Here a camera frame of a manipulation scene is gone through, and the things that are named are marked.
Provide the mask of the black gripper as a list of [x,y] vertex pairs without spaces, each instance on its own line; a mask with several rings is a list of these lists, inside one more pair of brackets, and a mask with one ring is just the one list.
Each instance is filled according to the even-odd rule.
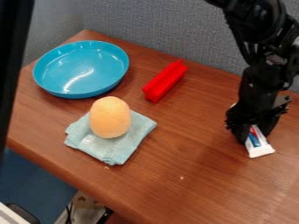
[[249,127],[254,124],[266,137],[286,112],[288,95],[280,95],[284,82],[274,67],[249,66],[242,73],[237,90],[237,103],[228,109],[226,128],[242,144],[248,139]]

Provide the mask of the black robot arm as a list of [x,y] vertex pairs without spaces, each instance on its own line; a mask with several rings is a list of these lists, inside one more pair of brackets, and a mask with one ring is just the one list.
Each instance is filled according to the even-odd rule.
[[204,0],[221,9],[237,49],[246,62],[237,102],[226,110],[225,125],[240,143],[249,127],[266,136],[286,112],[290,99],[280,95],[299,76],[299,21],[282,0]]

